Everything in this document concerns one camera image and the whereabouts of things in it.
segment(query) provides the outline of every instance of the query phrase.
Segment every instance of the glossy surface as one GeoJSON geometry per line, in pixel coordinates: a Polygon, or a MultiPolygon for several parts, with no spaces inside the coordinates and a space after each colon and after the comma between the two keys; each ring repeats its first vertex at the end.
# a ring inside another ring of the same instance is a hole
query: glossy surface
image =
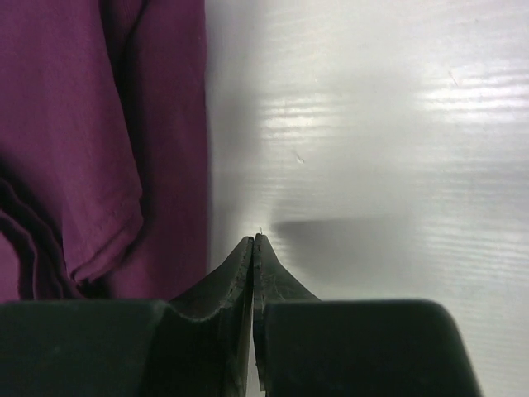
{"type": "Polygon", "coordinates": [[[212,263],[262,229],[318,297],[438,300],[484,395],[526,395],[529,3],[208,0],[207,16],[212,263]]]}

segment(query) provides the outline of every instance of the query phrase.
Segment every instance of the purple cloth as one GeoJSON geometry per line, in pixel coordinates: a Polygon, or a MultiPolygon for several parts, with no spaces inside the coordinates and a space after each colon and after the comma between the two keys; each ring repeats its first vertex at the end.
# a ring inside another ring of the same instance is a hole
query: purple cloth
{"type": "Polygon", "coordinates": [[[205,276],[204,19],[0,2],[0,300],[171,299],[205,276]]]}

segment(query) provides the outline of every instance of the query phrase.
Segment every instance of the white surface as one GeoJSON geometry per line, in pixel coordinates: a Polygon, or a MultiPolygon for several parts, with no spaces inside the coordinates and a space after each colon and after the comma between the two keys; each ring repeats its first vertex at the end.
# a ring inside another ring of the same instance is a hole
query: white surface
{"type": "Polygon", "coordinates": [[[321,298],[438,300],[484,395],[527,397],[529,2],[207,12],[212,263],[262,228],[321,298]]]}

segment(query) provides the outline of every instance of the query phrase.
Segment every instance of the maroon fabric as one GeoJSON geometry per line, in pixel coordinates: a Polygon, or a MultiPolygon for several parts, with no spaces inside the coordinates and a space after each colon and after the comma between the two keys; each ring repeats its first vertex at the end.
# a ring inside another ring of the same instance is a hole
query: maroon fabric
{"type": "Polygon", "coordinates": [[[0,300],[205,275],[205,40],[203,0],[0,2],[0,300]]]}

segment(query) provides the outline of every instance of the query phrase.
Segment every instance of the folded cloth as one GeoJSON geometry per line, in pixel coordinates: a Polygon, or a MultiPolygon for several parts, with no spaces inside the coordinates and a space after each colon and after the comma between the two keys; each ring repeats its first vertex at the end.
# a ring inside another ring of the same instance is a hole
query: folded cloth
{"type": "Polygon", "coordinates": [[[206,274],[204,19],[0,3],[0,300],[171,299],[206,274]]]}

